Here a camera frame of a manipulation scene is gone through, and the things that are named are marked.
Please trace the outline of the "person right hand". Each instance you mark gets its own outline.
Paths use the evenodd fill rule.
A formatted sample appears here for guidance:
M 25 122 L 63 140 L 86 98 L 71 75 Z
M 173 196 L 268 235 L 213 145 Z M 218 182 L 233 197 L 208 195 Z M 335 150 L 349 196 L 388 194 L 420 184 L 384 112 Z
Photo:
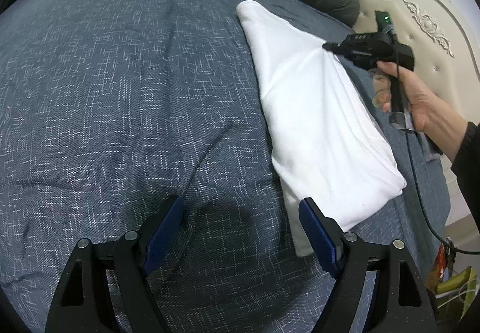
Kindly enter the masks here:
M 416 73 L 391 62 L 377 62 L 374 70 L 373 104 L 384 112 L 391 109 L 391 78 L 402 84 L 410 103 L 414 128 L 428 136 L 454 161 L 468 128 L 468 122 L 448 103 L 436 96 Z

